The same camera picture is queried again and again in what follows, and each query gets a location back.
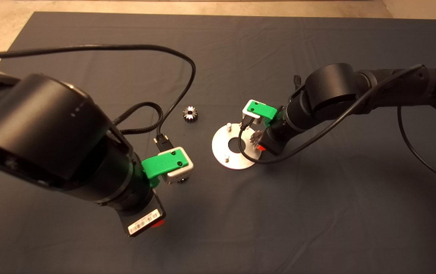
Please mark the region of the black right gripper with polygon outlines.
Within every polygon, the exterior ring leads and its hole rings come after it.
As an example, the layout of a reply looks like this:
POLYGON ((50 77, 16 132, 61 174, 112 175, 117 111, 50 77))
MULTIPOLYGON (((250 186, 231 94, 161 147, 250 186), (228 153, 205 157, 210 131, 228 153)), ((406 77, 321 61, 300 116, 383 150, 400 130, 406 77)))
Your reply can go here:
POLYGON ((259 150, 268 151, 274 156, 279 156, 284 152, 284 149, 291 138, 281 136, 273 132, 270 127, 267 127, 263 132, 259 141, 259 150))

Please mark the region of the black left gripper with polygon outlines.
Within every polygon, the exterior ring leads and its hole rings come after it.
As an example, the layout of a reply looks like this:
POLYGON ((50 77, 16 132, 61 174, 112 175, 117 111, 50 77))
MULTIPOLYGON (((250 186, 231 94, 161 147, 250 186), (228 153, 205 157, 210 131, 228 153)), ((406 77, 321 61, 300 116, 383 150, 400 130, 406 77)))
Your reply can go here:
POLYGON ((166 211, 159 196, 152 195, 147 204, 136 210, 116 210, 128 237, 136 237, 147 229, 164 224, 166 211))

